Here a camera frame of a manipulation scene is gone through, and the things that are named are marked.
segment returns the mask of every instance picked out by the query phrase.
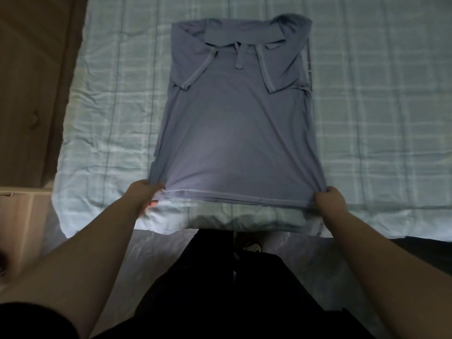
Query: hand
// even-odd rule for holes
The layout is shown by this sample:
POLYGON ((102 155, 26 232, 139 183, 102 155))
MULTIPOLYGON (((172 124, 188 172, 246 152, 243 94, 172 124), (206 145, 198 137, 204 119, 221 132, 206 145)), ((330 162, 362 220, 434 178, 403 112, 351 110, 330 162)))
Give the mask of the hand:
POLYGON ((123 199, 130 201, 133 205, 140 208, 138 216, 142 216, 144 211, 150 207, 155 207, 159 202, 152 200, 154 194, 163 190, 164 184, 147 184, 146 179, 133 182, 122 196, 123 199))
POLYGON ((328 187, 326 193, 315 193, 314 200, 324 218, 348 213, 345 199, 335 187, 328 187))

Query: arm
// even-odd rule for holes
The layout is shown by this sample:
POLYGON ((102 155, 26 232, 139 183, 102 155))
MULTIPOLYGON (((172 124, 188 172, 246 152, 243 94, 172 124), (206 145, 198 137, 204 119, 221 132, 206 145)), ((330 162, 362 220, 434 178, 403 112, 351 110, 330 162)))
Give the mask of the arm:
POLYGON ((154 206, 161 185, 132 183, 122 198, 52 251, 0 294, 0 303, 29 302, 51 308, 87 338, 107 302, 138 216, 154 206))
POLYGON ((452 277, 350 214, 336 188, 316 193, 315 202, 365 294, 396 337, 452 338, 452 277))

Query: mattress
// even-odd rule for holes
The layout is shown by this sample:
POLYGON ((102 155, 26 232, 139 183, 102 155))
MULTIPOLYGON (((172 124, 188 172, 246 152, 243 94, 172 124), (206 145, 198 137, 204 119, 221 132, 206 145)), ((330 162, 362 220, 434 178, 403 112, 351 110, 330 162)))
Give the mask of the mattress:
MULTIPOLYGON (((67 237, 148 176, 169 80, 171 23, 313 21, 313 117, 327 182, 390 238, 452 241, 451 0, 89 0, 52 202, 67 237)), ((307 52, 304 53, 306 65, 307 52)), ((136 228, 330 236, 295 209, 172 199, 136 228)))

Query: wooden door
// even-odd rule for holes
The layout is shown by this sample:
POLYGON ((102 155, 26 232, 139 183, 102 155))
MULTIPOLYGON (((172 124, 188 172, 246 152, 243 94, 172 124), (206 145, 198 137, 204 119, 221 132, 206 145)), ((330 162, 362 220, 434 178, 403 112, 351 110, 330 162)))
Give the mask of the wooden door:
POLYGON ((72 0, 0 0, 0 186, 41 187, 72 0))

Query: gray polo shirt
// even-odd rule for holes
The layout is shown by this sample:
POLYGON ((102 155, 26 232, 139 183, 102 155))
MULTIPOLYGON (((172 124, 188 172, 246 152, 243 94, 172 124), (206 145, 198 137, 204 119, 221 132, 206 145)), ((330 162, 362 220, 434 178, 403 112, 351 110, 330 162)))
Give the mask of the gray polo shirt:
POLYGON ((173 24, 149 177, 163 197, 298 208, 326 189, 300 56, 310 27, 295 14, 173 24))

